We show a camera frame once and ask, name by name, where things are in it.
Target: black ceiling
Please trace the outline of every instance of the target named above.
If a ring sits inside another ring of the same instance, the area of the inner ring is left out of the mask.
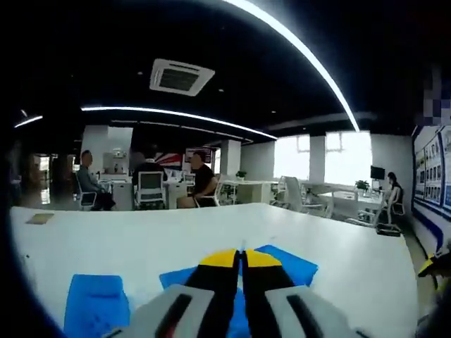
[[[422,109],[428,67],[449,56],[449,40],[443,42],[449,13],[415,8],[410,2],[254,3],[311,49],[362,129],[410,134],[414,115]],[[193,119],[80,110],[92,105],[180,111],[275,136],[352,129],[308,60],[266,23],[224,1],[64,1],[19,7],[11,14],[18,23],[11,49],[18,94],[15,119],[23,118],[20,109],[44,116],[25,126],[23,134],[37,132],[48,142],[61,137],[71,143],[80,138],[85,123],[144,120],[249,138],[248,132]],[[195,97],[152,91],[149,77],[156,58],[200,65],[216,74]],[[149,133],[191,143],[224,138],[167,129],[152,125]]]

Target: ceiling air conditioner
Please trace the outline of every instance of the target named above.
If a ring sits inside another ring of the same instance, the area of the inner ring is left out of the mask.
[[[213,75],[211,69],[158,58],[150,75],[150,89],[196,96]]]

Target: gray plastic part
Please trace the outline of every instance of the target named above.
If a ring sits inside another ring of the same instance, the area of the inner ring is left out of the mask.
[[[295,311],[288,302],[289,296],[298,296],[309,309],[323,338],[357,338],[361,337],[351,330],[345,315],[308,287],[288,287],[265,292],[273,310],[282,338],[305,338],[306,334]]]
[[[214,292],[196,289],[184,285],[171,285],[149,303],[139,307],[130,320],[130,326],[124,327],[115,338],[145,338],[155,337],[161,321],[174,304],[179,295],[191,297],[182,318],[175,328],[174,338],[195,338],[200,329],[204,314],[213,298]]]

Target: man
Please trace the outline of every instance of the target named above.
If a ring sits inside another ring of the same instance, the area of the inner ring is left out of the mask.
[[[110,193],[106,192],[89,172],[89,166],[92,164],[91,151],[85,150],[82,152],[80,169],[77,172],[78,182],[82,192],[96,192],[96,202],[93,210],[110,211],[116,205]]]
[[[191,169],[196,174],[194,179],[194,194],[188,197],[180,197],[177,199],[178,208],[195,208],[197,200],[199,206],[212,206],[211,199],[203,199],[204,196],[213,196],[218,180],[213,171],[205,164],[205,153],[196,151],[190,160]]]
[[[135,160],[135,170],[133,171],[132,183],[133,185],[138,185],[138,177],[140,176],[140,172],[142,171],[161,171],[163,172],[163,181],[168,180],[168,176],[165,173],[163,167],[158,163],[155,163],[155,160],[149,159],[146,162],[146,158],[143,153],[136,152],[133,154],[133,158]]]

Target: blue cloth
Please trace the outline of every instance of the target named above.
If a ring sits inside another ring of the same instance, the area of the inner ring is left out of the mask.
[[[313,277],[318,270],[317,264],[313,264],[302,258],[292,255],[284,250],[280,250],[272,245],[261,246],[256,251],[270,254],[282,263],[285,272],[290,276],[296,286],[310,286]],[[196,268],[188,268],[178,271],[171,271],[160,275],[160,281],[163,288],[167,288],[172,284],[185,284],[188,278]],[[240,261],[240,272],[242,276],[242,263]],[[233,301],[233,316],[227,332],[227,338],[249,338],[249,323],[246,317],[245,295],[240,288]]]
[[[68,338],[97,338],[129,324],[130,309],[121,277],[73,276],[64,315]]]

